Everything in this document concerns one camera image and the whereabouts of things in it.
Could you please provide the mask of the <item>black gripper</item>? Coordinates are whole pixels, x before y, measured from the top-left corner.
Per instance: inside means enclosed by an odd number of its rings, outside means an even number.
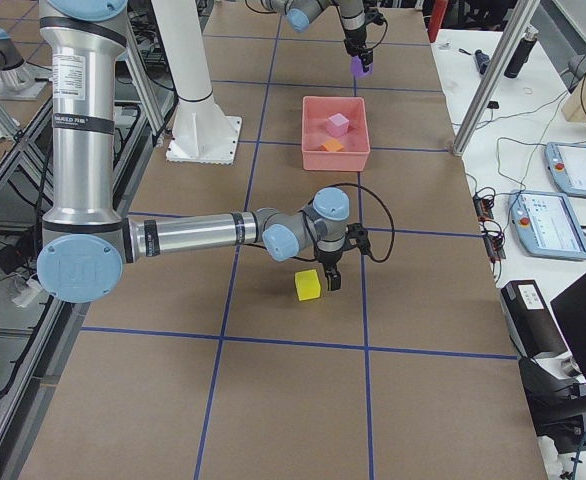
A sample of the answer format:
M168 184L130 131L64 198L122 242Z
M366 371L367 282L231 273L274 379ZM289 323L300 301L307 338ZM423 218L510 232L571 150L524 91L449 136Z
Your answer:
M351 61L355 56L361 56L361 66L362 72L364 74L370 74L372 72L372 64L373 64L373 50L366 46L365 43L358 44L354 42L352 39L345 39L344 45L346 49L346 53L349 57L349 61Z
M362 255L370 255L368 230L361 223L346 227L345 234L337 240L320 240L315 246L315 256L324 269L328 291L341 289L342 277L337 265L346 251L357 248Z

